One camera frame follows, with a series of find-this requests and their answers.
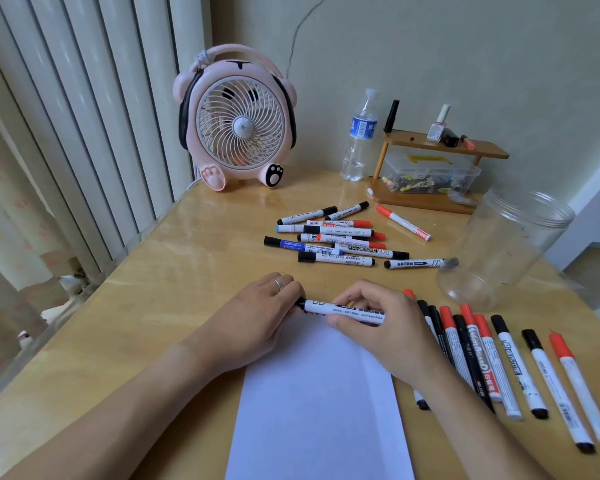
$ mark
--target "nail polish bottle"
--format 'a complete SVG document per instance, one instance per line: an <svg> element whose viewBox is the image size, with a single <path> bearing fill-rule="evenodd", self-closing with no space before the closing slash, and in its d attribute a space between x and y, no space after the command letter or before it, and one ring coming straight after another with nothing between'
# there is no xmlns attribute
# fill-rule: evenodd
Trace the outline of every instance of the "nail polish bottle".
<svg viewBox="0 0 600 480"><path fill-rule="evenodd" d="M445 120L447 119L447 113L449 112L450 107L451 106L449 106L449 104L442 104L442 109L440 110L438 119L431 124L431 128L427 133L427 139L429 141L435 141L436 143L439 143L442 139L442 133L444 133L445 128L447 127Z"/></svg>

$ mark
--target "plastic water bottle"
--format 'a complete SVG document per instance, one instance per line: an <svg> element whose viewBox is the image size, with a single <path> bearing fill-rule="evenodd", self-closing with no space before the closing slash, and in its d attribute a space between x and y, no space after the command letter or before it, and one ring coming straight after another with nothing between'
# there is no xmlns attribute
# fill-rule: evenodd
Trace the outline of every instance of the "plastic water bottle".
<svg viewBox="0 0 600 480"><path fill-rule="evenodd" d="M371 138L378 124L376 97L378 91L367 89L365 102L351 120L349 131L351 147L342 161L341 176L345 180L357 182L363 176L365 160L370 152Z"/></svg>

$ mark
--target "left hand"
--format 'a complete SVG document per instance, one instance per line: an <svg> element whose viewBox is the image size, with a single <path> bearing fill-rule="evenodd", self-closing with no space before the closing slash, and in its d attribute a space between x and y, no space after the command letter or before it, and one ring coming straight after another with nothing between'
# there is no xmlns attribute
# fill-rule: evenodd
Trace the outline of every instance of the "left hand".
<svg viewBox="0 0 600 480"><path fill-rule="evenodd" d="M280 323L300 297L304 289L293 276L266 274L227 301L184 344L213 376L243 367L273 349Z"/></svg>

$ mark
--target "pink fan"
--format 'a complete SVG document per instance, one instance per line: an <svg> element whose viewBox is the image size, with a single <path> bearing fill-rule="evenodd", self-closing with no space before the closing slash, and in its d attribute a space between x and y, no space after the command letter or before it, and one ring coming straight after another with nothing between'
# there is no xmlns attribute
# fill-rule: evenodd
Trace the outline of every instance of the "pink fan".
<svg viewBox="0 0 600 480"><path fill-rule="evenodd" d="M257 63L213 62L225 52ZM212 47L178 74L173 97L180 103L180 144L209 188L247 178L268 187L280 182L280 163L296 144L296 89L268 57L234 43Z"/></svg>

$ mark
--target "fan paw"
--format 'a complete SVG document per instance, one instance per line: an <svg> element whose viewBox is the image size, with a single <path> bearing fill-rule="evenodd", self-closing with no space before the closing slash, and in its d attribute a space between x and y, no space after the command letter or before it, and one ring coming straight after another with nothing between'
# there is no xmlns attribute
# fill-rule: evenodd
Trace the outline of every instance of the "fan paw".
<svg viewBox="0 0 600 480"><path fill-rule="evenodd" d="M205 181L207 186L216 192L224 189L224 186L226 185L224 173L215 165L210 165L206 168L203 168L200 171L200 176L202 176L202 180Z"/></svg>
<svg viewBox="0 0 600 480"><path fill-rule="evenodd" d="M269 165L264 176L264 184L268 187L275 187L280 183L284 169L278 164Z"/></svg>

